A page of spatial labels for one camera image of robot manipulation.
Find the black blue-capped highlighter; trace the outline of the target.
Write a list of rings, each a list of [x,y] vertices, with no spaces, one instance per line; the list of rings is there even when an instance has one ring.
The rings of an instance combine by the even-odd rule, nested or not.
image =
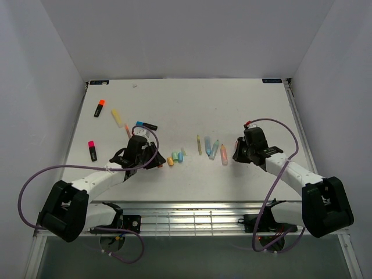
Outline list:
[[[137,121],[136,122],[136,125],[137,126],[144,126],[150,130],[153,130],[153,131],[157,131],[158,130],[158,126],[156,125],[153,125],[153,124],[150,124],[150,123],[146,123],[146,122],[141,122],[141,121]]]

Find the thin orange pen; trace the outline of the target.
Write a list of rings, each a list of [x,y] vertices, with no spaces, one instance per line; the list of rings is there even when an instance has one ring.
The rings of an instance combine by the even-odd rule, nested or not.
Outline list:
[[[127,133],[128,138],[130,139],[132,137],[132,135],[131,135],[131,131],[130,131],[129,126],[127,125],[127,123],[124,124],[124,128],[125,128],[125,131]]]

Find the pastel orange highlighter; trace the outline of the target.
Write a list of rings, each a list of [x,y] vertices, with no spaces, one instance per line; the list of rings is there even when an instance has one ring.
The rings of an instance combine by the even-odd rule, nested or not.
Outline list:
[[[223,166],[228,165],[227,150],[223,144],[221,145],[221,148],[220,148],[220,156],[221,156],[222,165]]]

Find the orange-capped clear highlighter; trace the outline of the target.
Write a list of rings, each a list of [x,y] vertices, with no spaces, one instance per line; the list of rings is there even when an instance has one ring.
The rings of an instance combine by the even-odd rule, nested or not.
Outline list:
[[[234,148],[232,149],[232,154],[235,154],[235,151],[237,149],[237,143],[238,143],[238,141],[235,141]]]

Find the pale yellow highlighter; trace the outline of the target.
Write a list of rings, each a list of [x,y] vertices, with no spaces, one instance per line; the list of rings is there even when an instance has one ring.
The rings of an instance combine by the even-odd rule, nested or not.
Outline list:
[[[118,127],[122,128],[123,127],[123,122],[121,120],[121,117],[120,117],[118,111],[116,109],[112,109],[111,114],[112,114],[116,124],[118,125]]]

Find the pastel green cap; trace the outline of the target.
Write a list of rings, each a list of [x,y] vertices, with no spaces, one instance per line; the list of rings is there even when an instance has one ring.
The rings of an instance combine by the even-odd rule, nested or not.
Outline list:
[[[177,152],[173,152],[172,153],[172,159],[173,159],[174,162],[178,162],[179,161],[179,159],[178,159],[178,153]]]

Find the pastel blue cap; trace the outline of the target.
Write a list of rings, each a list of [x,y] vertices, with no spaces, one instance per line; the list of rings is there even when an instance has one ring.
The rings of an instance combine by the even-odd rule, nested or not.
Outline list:
[[[182,162],[184,161],[184,155],[183,155],[182,152],[179,152],[179,153],[177,154],[177,161],[178,161],[179,163],[182,163]]]

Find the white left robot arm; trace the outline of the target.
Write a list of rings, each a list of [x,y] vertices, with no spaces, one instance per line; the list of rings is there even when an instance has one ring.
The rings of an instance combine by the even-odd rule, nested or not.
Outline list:
[[[74,241],[85,230],[97,233],[108,229],[115,233],[122,229],[123,211],[119,206],[111,202],[93,205],[92,201],[128,180],[138,169],[164,164],[166,160],[156,144],[146,136],[134,135],[102,170],[69,183],[56,182],[38,215],[38,225],[66,242]]]

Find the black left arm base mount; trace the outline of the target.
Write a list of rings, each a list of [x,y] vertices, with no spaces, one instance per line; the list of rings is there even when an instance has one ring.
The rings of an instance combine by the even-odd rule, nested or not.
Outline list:
[[[119,214],[114,217],[110,224],[90,228],[89,232],[92,234],[124,234],[124,230],[126,230],[139,234],[141,232],[141,220],[141,215]]]

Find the pastel blue highlighter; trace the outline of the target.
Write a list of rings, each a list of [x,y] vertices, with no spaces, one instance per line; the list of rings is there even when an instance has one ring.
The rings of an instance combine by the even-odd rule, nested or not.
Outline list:
[[[210,156],[212,147],[211,147],[211,141],[209,136],[204,137],[204,142],[205,142],[205,152],[208,156]]]

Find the pastel orange cap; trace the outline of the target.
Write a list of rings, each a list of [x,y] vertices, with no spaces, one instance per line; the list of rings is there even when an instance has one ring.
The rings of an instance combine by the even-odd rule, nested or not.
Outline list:
[[[173,160],[172,157],[168,157],[168,158],[167,158],[167,164],[168,164],[170,167],[174,166],[174,160]]]

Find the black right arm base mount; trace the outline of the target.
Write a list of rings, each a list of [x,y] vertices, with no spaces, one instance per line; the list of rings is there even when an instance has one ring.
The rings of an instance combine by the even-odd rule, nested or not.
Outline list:
[[[295,233],[298,230],[298,227],[288,223],[278,223],[274,220],[273,213],[271,208],[277,205],[278,202],[270,205],[266,205],[261,216],[259,225],[257,227],[257,232],[259,233],[284,233],[287,230],[291,233]],[[238,224],[244,225],[244,231],[246,233],[252,233],[255,223],[257,221],[257,214],[244,214],[243,218],[238,219]]]

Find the black orange-capped highlighter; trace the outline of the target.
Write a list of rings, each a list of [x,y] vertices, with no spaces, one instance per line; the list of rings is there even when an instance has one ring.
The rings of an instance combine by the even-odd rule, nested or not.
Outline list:
[[[99,102],[98,102],[98,105],[95,109],[95,112],[94,112],[94,117],[99,117],[99,115],[101,114],[101,111],[103,109],[105,105],[105,100],[101,99]]]

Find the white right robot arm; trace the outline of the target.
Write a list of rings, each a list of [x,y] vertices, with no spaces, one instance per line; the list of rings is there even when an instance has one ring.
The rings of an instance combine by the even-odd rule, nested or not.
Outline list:
[[[265,198],[262,209],[253,219],[253,232],[275,231],[287,224],[301,226],[320,238],[354,223],[342,181],[322,177],[293,162],[282,149],[268,145],[260,127],[245,126],[244,136],[237,139],[232,158],[239,163],[253,163],[301,196],[299,203]]]

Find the pastel green highlighter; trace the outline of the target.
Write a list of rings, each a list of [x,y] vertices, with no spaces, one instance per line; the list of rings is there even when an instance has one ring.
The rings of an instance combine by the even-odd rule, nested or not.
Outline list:
[[[215,159],[218,148],[219,148],[219,140],[217,139],[212,146],[212,149],[211,149],[211,152],[210,152],[210,155],[209,155],[210,160]]]

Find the thin yellow highlighter pen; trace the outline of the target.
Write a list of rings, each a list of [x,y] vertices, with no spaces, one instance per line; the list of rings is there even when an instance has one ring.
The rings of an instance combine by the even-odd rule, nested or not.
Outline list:
[[[198,154],[201,156],[202,155],[202,148],[201,148],[201,139],[200,139],[199,135],[196,136],[196,140],[197,140]]]

